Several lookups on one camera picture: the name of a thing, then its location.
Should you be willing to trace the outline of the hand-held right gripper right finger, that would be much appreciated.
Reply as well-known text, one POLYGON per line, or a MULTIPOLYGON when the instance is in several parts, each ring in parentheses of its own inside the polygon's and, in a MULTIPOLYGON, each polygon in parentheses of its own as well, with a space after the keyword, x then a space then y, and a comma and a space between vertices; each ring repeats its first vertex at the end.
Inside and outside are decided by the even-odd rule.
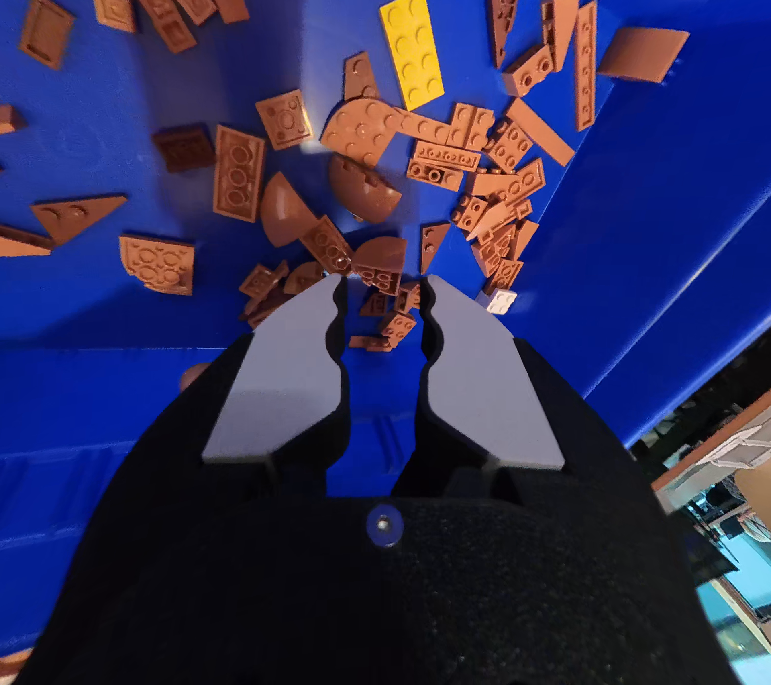
POLYGON ((560 470, 564 455, 513 335, 438 275, 422 281, 424 414, 498 465, 560 470))

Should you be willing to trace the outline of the pile of brown lego pieces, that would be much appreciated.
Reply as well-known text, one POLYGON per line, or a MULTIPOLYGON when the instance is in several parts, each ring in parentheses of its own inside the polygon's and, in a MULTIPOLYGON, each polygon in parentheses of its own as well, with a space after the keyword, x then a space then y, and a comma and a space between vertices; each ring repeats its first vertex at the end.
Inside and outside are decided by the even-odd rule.
MULTIPOLYGON (((342 101, 344 60, 369 54, 380 98, 402 107, 380 6, 392 0, 245 0, 250 20, 215 13, 196 27, 164 9, 174 54, 139 0, 137 33, 99 24, 92 0, 2 0, 2 103, 27 121, 2 136, 2 224, 86 222, 81 198, 123 197, 50 256, 2 258, 2 349, 226 347, 246 325, 239 285, 256 263, 311 259, 275 247, 260 219, 282 173, 313 218, 327 216, 355 250, 379 235, 408 240, 445 219, 457 196, 405 176, 414 139, 395 133, 377 162, 401 199, 384 222, 356 224, 328 183, 319 144, 342 101)), ((445 94, 421 109, 446 121, 466 100, 506 101, 490 62, 486 0, 427 0, 445 94)), ((598 0, 600 39, 667 0, 598 0)), ((541 40, 539 0, 520 6, 516 44, 541 40)))

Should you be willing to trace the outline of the small white lego plate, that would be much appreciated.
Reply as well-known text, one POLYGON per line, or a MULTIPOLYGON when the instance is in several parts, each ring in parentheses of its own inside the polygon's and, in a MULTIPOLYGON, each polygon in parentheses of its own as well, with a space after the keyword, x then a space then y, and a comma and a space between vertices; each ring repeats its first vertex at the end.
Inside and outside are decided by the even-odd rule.
POLYGON ((476 297, 477 304, 488 313, 497 316, 505 315, 517 298, 517 293, 509 289, 494 289, 491 294, 480 291, 476 297))

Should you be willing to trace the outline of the large yellow lego plate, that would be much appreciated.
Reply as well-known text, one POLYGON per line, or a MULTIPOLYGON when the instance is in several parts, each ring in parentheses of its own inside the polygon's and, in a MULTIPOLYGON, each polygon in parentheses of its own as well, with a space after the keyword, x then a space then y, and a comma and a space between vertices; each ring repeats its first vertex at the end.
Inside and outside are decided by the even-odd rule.
POLYGON ((393 0, 379 9, 404 108, 414 111, 444 94, 427 0, 393 0))

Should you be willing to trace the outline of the blue plastic bin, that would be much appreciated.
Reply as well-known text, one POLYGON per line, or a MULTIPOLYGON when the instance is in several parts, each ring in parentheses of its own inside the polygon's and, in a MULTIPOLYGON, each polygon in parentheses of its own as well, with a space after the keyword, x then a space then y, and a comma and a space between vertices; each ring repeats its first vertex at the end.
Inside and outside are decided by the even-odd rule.
MULTIPOLYGON (((315 136, 368 51, 402 103, 379 9, 392 0, 246 0, 251 19, 169 52, 98 24, 92 0, 2 0, 2 224, 36 202, 127 203, 49 256, 2 259, 2 651, 42 632, 92 512, 181 371, 246 330, 237 285, 272 251, 259 222, 211 209, 214 171, 170 174, 152 135, 202 124, 265 134, 255 102, 302 91, 315 136)), ((598 58, 626 25, 688 31, 662 84, 600 77, 574 130, 573 53, 528 102, 576 155, 545 158, 517 303, 504 317, 627 444, 769 328, 769 0, 596 0, 598 58)), ((520 0, 508 61, 541 40, 520 0)), ((507 102, 486 0, 428 0, 444 95, 507 102)))

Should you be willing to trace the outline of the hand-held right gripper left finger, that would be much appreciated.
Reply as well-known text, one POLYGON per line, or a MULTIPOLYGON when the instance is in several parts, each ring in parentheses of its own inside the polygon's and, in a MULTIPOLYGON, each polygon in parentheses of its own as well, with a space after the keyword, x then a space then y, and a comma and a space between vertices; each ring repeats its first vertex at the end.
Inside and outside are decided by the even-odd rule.
POLYGON ((333 464, 350 436, 345 347, 347 280, 333 274, 280 306, 252 333, 201 458, 211 464, 263 461, 316 428, 333 464))

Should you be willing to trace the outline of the brown-edged desk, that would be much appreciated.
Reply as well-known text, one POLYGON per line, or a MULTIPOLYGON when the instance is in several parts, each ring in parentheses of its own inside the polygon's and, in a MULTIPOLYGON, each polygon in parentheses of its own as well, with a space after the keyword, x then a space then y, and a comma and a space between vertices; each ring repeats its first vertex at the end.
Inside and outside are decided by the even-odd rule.
POLYGON ((704 490, 737 471, 757 469, 719 468, 714 465, 699 465, 699 461, 739 431, 768 421, 770 422, 770 392, 766 391, 715 434, 698 444, 673 468, 654 480, 651 488, 664 512, 670 514, 679 510, 704 490))

